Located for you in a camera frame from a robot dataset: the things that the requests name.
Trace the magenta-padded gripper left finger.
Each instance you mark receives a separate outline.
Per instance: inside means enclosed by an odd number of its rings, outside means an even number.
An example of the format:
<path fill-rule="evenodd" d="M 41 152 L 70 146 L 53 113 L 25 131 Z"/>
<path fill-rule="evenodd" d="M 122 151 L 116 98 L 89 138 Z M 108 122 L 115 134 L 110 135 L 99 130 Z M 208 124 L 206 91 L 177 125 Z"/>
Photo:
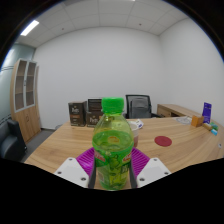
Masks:
<path fill-rule="evenodd" d="M 77 158 L 67 158 L 54 174 L 78 186 L 93 189 L 96 180 L 94 149 L 86 150 Z"/>

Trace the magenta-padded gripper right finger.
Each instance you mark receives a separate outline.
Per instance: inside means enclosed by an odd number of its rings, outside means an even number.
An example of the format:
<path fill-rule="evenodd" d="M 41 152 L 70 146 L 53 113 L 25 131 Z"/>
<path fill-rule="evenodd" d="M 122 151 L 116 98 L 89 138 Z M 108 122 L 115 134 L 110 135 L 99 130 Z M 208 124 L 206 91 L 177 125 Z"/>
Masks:
<path fill-rule="evenodd" d="M 170 174 L 159 158 L 149 158 L 139 149 L 132 149 L 129 172 L 132 188 L 146 186 Z"/>

